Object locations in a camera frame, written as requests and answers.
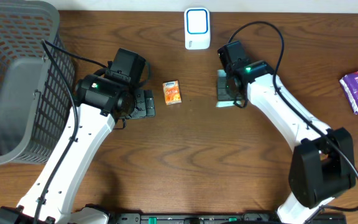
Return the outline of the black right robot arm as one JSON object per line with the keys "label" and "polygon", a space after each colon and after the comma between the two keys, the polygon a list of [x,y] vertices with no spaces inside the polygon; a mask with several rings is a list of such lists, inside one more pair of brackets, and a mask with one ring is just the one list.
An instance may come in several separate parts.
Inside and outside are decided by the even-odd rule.
{"label": "black right robot arm", "polygon": [[221,92],[244,108],[256,106],[273,123],[292,151],[288,183],[291,193],[276,211],[282,223],[309,223],[319,212],[332,209],[335,198],[358,183],[352,137],[331,129],[313,116],[282,85],[264,61],[224,60]]}

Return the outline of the teal wet wipes pack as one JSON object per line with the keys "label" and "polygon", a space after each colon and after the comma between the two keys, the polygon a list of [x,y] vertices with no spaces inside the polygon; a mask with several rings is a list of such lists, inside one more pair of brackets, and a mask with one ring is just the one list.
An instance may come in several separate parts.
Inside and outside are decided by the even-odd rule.
{"label": "teal wet wipes pack", "polygon": [[232,95],[226,80],[226,72],[224,70],[217,71],[217,108],[234,106],[235,97]]}

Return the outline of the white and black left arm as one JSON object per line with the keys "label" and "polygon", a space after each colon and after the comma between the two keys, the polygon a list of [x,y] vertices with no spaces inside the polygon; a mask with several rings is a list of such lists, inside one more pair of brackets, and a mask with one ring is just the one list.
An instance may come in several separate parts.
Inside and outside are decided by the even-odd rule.
{"label": "white and black left arm", "polygon": [[73,212],[73,202],[94,155],[118,120],[155,116],[152,91],[143,83],[87,75],[77,101],[43,171],[16,207],[0,208],[0,223],[109,223],[94,205]]}

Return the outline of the orange tissue pack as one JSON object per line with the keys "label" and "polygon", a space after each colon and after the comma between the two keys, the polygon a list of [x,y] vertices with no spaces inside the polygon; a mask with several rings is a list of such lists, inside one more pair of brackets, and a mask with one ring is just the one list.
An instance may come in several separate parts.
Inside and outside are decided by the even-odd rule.
{"label": "orange tissue pack", "polygon": [[166,105],[181,103],[181,93],[178,80],[163,83],[163,93]]}

